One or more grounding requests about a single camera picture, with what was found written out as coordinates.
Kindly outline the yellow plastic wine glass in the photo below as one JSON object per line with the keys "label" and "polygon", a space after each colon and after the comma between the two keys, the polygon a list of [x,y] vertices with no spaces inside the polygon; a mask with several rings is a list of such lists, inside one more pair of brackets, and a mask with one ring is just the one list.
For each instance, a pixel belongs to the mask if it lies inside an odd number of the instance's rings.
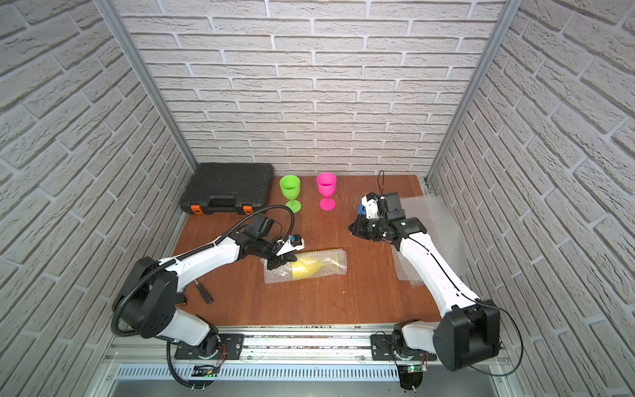
{"label": "yellow plastic wine glass", "polygon": [[291,264],[294,281],[333,276],[339,274],[340,270],[340,266],[333,261],[315,258],[300,259]]}

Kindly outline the bubble wrap sheet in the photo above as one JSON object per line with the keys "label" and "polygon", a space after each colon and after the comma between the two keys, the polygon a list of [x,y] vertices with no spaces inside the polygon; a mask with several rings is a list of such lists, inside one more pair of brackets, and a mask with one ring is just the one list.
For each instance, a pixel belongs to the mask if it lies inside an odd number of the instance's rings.
{"label": "bubble wrap sheet", "polygon": [[463,277],[468,268],[466,238],[442,198],[425,195],[400,201],[407,217],[419,219],[446,263]]}
{"label": "bubble wrap sheet", "polygon": [[347,253],[344,249],[299,252],[295,262],[288,262],[274,270],[261,259],[266,284],[302,281],[347,274]]}

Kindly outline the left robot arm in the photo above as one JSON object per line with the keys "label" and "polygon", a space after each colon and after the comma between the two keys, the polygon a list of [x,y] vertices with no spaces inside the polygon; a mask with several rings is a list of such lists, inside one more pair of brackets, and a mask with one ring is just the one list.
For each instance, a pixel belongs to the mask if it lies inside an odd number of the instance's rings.
{"label": "left robot arm", "polygon": [[119,337],[156,337],[193,347],[210,343],[213,326],[179,309],[179,293],[201,276],[247,256],[259,256],[277,267],[295,261],[295,253],[303,249],[299,234],[268,242],[234,233],[180,256],[160,261],[145,257],[133,266],[113,303],[111,331]]}

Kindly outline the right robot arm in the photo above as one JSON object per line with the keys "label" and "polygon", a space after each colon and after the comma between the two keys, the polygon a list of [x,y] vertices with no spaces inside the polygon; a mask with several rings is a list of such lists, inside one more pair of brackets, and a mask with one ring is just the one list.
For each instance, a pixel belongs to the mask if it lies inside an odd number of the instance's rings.
{"label": "right robot arm", "polygon": [[390,243],[413,265],[436,302],[441,322],[435,327],[422,321],[398,325],[398,346],[432,353],[451,372],[499,355],[499,309],[460,280],[417,218],[388,221],[360,214],[349,231],[365,240]]}

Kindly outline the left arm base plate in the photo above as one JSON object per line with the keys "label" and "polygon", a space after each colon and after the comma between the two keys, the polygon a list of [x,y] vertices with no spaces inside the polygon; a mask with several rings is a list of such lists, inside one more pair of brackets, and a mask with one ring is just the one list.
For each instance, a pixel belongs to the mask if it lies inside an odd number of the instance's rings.
{"label": "left arm base plate", "polygon": [[198,346],[178,343],[175,351],[177,360],[238,360],[241,355],[245,335],[241,333],[220,333],[207,337]]}

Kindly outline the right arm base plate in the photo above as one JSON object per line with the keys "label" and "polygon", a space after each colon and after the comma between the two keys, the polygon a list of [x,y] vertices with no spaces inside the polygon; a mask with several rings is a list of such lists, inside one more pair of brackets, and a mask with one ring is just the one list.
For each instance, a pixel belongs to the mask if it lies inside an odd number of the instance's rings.
{"label": "right arm base plate", "polygon": [[436,362],[438,356],[431,352],[411,349],[396,341],[392,334],[375,332],[370,335],[370,351],[375,362]]}

